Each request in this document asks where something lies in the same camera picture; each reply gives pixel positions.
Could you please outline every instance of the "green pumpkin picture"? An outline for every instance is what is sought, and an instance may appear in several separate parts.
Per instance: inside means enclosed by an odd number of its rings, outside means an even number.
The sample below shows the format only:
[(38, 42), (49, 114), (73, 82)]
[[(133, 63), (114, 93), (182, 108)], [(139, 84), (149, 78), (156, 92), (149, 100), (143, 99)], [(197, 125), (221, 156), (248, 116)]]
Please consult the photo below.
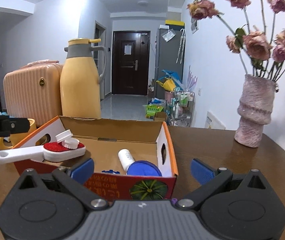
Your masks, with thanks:
[(134, 200), (159, 200), (167, 194), (167, 184), (156, 179), (142, 180), (137, 182), (130, 190)]

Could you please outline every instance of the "gray refrigerator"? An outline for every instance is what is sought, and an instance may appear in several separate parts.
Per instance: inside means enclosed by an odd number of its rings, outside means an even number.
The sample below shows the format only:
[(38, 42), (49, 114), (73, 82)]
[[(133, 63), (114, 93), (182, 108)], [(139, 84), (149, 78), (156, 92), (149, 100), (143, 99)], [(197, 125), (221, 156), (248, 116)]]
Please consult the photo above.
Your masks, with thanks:
[[(179, 50), (180, 38), (182, 32), (175, 31), (176, 35), (170, 41), (166, 42), (163, 38), (163, 35), (167, 31), (168, 30), (165, 29), (158, 29), (157, 32), (155, 80), (158, 80), (159, 78), (165, 75), (165, 73), (162, 72), (162, 70), (177, 72), (181, 80), (183, 74), (184, 58), (182, 59), (181, 64), (180, 64), (180, 57), (178, 63), (176, 63), (176, 60), (178, 56), (178, 50)], [(157, 83), (155, 84), (154, 96), (159, 99), (164, 99), (164, 89), (161, 86), (159, 86), (159, 84)]]

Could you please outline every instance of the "brown table top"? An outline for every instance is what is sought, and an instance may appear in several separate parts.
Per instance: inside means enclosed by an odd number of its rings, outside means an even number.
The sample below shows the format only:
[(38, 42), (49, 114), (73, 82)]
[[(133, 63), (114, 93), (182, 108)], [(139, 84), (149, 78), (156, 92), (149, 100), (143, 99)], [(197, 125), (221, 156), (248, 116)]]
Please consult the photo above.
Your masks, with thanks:
[[(233, 140), (234, 131), (170, 127), (179, 176), (173, 197), (181, 198), (199, 184), (190, 174), (190, 161), (199, 158), (212, 167), (235, 173), (260, 169), (285, 205), (285, 151), (264, 135), (261, 146), (251, 149)], [(18, 178), (13, 164), (0, 165), (0, 204)], [(281, 237), (285, 240), (285, 231)]]

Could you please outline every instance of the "pink suitcase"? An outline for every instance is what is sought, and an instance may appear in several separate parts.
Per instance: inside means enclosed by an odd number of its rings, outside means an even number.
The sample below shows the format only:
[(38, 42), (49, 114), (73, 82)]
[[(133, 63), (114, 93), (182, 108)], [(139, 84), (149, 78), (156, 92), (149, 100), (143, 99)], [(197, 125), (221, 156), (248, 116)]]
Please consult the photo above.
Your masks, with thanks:
[(14, 117), (32, 118), (41, 126), (62, 115), (58, 61), (41, 60), (4, 77), (7, 112)]

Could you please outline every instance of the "white plastic bottle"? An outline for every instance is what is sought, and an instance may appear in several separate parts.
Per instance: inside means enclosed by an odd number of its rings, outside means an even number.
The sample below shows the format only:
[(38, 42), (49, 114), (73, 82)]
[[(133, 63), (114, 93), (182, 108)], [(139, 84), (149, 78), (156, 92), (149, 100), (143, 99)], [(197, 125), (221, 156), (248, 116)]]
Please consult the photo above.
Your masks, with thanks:
[(127, 172), (129, 166), (135, 162), (130, 154), (130, 151), (127, 149), (120, 150), (118, 157), (125, 172)]

